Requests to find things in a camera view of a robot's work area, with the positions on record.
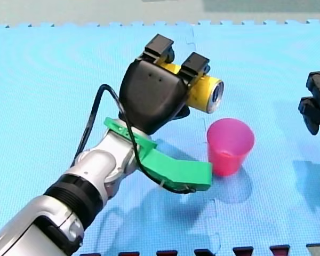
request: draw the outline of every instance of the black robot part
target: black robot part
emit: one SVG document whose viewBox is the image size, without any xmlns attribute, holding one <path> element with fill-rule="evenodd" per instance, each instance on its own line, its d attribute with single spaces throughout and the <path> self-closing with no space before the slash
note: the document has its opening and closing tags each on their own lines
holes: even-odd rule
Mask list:
<svg viewBox="0 0 320 256">
<path fill-rule="evenodd" d="M 98 190 L 84 178 L 71 174 L 61 176 L 44 195 L 54 197 L 72 209 L 84 230 L 103 208 Z"/>
<path fill-rule="evenodd" d="M 122 80 L 119 100 L 131 124 L 148 135 L 167 122 L 188 116 L 189 90 L 210 70 L 209 59 L 192 53 L 177 74 L 161 67 L 174 60 L 173 41 L 156 35 L 132 62 Z"/>
<path fill-rule="evenodd" d="M 316 135 L 320 126 L 320 71 L 309 74 L 306 87 L 312 97 L 301 98 L 299 111 L 309 132 Z"/>
</svg>

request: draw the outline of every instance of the pink plastic cup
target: pink plastic cup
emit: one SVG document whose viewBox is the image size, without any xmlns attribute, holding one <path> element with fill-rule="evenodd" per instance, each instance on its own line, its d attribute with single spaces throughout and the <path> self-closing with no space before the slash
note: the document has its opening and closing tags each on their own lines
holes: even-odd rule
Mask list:
<svg viewBox="0 0 320 256">
<path fill-rule="evenodd" d="M 207 131 L 208 158 L 217 176 L 237 172 L 255 143 L 251 129 L 242 121 L 225 118 L 214 122 Z"/>
</svg>

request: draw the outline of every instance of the silver robot arm segment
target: silver robot arm segment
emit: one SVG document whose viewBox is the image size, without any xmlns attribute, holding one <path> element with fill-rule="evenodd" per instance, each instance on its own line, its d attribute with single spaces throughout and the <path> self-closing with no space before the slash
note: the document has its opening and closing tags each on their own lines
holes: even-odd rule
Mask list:
<svg viewBox="0 0 320 256">
<path fill-rule="evenodd" d="M 73 167 L 6 224 L 0 231 L 0 256 L 72 255 L 121 180 L 136 168 L 131 142 L 108 130 L 97 146 L 79 154 Z"/>
</svg>

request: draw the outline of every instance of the black gripper housing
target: black gripper housing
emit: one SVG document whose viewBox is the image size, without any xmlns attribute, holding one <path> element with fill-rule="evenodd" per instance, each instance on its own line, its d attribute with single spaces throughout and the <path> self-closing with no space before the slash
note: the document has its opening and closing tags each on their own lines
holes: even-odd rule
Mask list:
<svg viewBox="0 0 320 256">
<path fill-rule="evenodd" d="M 132 62 L 122 80 L 119 100 L 131 125 L 148 135 L 173 119 L 188 116 L 191 85 L 210 70 L 209 59 L 193 52 L 174 74 L 161 64 L 174 60 L 173 41 L 156 35 Z"/>
<path fill-rule="evenodd" d="M 320 126 L 320 71 L 308 75 L 306 87 L 312 93 L 312 97 L 301 98 L 299 112 L 303 115 L 309 132 L 316 135 Z"/>
</svg>

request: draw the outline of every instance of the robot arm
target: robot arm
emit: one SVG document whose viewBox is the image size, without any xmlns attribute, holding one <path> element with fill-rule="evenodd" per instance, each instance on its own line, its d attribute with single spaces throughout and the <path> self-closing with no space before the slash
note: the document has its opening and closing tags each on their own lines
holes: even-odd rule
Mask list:
<svg viewBox="0 0 320 256">
<path fill-rule="evenodd" d="M 188 106 L 214 112 L 223 93 L 223 82 L 206 75 L 209 60 L 203 56 L 193 53 L 182 66 L 171 64 L 172 44 L 154 37 L 130 64 L 119 97 L 108 85 L 99 88 L 71 167 L 0 231 L 0 256 L 72 255 L 120 182 L 136 169 L 174 193 L 210 187 L 211 164 L 170 158 L 150 137 L 167 122 L 188 116 Z M 107 118 L 102 140 L 83 151 L 104 90 L 115 99 L 119 119 Z"/>
<path fill-rule="evenodd" d="M 309 132 L 316 135 L 320 126 L 320 71 L 308 75 L 306 87 L 312 97 L 301 98 L 299 111 Z"/>
</svg>

